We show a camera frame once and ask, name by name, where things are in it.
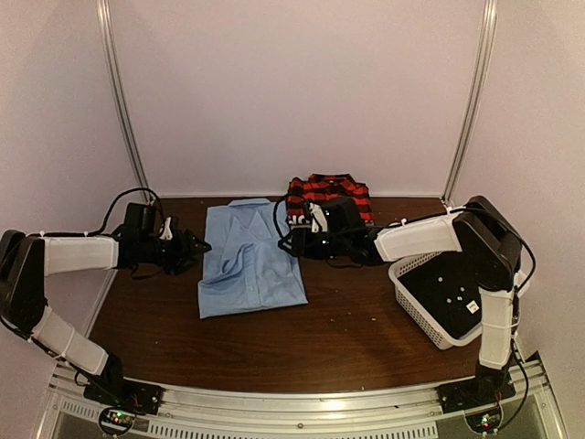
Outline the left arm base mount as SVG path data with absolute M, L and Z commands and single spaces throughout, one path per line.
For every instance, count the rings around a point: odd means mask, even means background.
M 126 379 L 117 383 L 90 382 L 83 391 L 88 400 L 139 415 L 157 415 L 162 394 L 161 386 Z

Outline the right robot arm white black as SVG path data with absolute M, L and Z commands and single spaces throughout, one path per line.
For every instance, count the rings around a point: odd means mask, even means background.
M 308 202 L 279 245 L 306 259 L 388 265 L 397 301 L 437 348 L 481 340 L 468 382 L 473 401 L 502 392 L 529 281 L 521 273 L 527 245 L 488 199 L 385 227 L 366 224 L 351 198 Z

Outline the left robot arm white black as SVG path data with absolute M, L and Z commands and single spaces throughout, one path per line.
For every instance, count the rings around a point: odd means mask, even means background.
M 111 233 L 8 230 L 1 238 L 1 319 L 18 337 L 86 376 L 110 405 L 122 406 L 132 396 L 122 361 L 57 314 L 46 297 L 47 278 L 89 271 L 136 273 L 143 265 L 179 275 L 210 250 L 193 231 L 180 229 L 176 217 L 135 202 Z

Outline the light blue long sleeve shirt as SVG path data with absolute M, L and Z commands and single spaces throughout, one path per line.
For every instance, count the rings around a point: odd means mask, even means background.
M 199 317 L 207 319 L 308 303 L 299 261 L 278 247 L 286 208 L 245 198 L 207 210 Z

